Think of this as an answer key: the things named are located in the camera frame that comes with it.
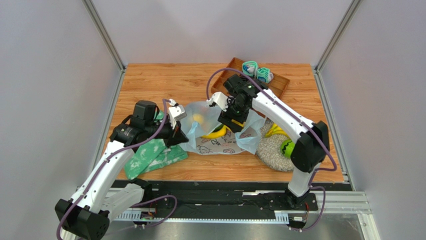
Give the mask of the single yellow fake banana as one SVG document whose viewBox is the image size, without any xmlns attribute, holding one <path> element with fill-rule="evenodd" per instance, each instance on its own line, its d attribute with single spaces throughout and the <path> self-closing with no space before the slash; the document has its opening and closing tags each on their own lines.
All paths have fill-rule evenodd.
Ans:
<svg viewBox="0 0 426 240">
<path fill-rule="evenodd" d="M 215 128 L 211 133 L 207 135 L 201 136 L 204 139 L 217 139 L 225 136 L 227 133 L 230 133 L 231 131 L 228 129 L 225 125 L 220 125 L 217 128 Z"/>
</svg>

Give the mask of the yellow fake lemon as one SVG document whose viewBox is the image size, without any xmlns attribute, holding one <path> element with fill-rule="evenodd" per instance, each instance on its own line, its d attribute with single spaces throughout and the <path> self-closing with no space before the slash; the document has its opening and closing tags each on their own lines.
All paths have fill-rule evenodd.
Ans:
<svg viewBox="0 0 426 240">
<path fill-rule="evenodd" d="M 202 125 L 204 123 L 204 117 L 201 114 L 195 113 L 193 114 L 193 121 Z"/>
</svg>

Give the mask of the translucent printed plastic bag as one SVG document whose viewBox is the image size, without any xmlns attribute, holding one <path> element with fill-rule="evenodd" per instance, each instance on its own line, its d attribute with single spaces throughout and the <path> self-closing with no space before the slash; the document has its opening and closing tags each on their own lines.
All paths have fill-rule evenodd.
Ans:
<svg viewBox="0 0 426 240">
<path fill-rule="evenodd" d="M 242 131 L 234 133 L 218 122 L 221 109 L 197 101 L 184 107 L 187 117 L 180 121 L 188 142 L 179 146 L 186 152 L 199 155 L 234 155 L 242 152 L 255 154 L 260 144 L 265 118 L 250 110 Z"/>
</svg>

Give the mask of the yellow fake banana bunch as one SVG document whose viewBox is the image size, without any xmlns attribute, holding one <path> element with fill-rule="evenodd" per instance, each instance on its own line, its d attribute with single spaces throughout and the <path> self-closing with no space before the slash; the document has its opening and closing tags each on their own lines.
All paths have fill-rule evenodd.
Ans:
<svg viewBox="0 0 426 240">
<path fill-rule="evenodd" d="M 272 124 L 271 128 L 266 132 L 264 137 L 269 138 L 273 135 L 284 135 L 288 139 L 290 138 L 289 135 L 282 128 L 280 128 L 276 123 Z"/>
</svg>

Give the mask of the green fake watermelon ball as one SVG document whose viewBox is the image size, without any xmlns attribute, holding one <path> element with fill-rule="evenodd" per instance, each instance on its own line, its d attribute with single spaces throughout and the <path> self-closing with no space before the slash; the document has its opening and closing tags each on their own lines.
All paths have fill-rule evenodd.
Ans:
<svg viewBox="0 0 426 240">
<path fill-rule="evenodd" d="M 291 154 L 295 148 L 295 143 L 291 139 L 283 141 L 280 145 L 280 152 L 286 158 L 291 158 Z"/>
</svg>

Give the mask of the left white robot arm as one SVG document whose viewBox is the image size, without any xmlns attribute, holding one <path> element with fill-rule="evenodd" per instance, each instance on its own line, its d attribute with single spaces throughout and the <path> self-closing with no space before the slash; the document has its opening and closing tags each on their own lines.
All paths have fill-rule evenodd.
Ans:
<svg viewBox="0 0 426 240">
<path fill-rule="evenodd" d="M 160 200 L 153 198 L 152 184 L 144 180 L 132 180 L 110 197 L 107 193 L 140 146 L 153 139 L 162 139 L 166 147 L 189 141 L 181 130 L 180 121 L 187 116 L 184 106 L 173 99 L 162 102 L 163 118 L 159 120 L 154 102 L 138 101 L 133 113 L 114 128 L 105 152 L 81 187 L 68 200 L 57 202 L 57 239 L 100 240 L 124 211 Z"/>
</svg>

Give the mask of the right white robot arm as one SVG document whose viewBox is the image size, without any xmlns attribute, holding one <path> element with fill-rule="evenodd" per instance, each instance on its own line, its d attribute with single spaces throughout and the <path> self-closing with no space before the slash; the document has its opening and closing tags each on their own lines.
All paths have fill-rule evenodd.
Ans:
<svg viewBox="0 0 426 240">
<path fill-rule="evenodd" d="M 244 74 L 234 74 L 224 82 L 228 94 L 220 91 L 207 101 L 219 106 L 218 121 L 234 133 L 241 132 L 250 110 L 261 113 L 280 127 L 294 148 L 290 160 L 294 165 L 291 180 L 284 191 L 284 203 L 302 206 L 310 192 L 316 170 L 330 152 L 329 130 L 323 121 L 313 122 L 285 105 L 269 88 Z"/>
</svg>

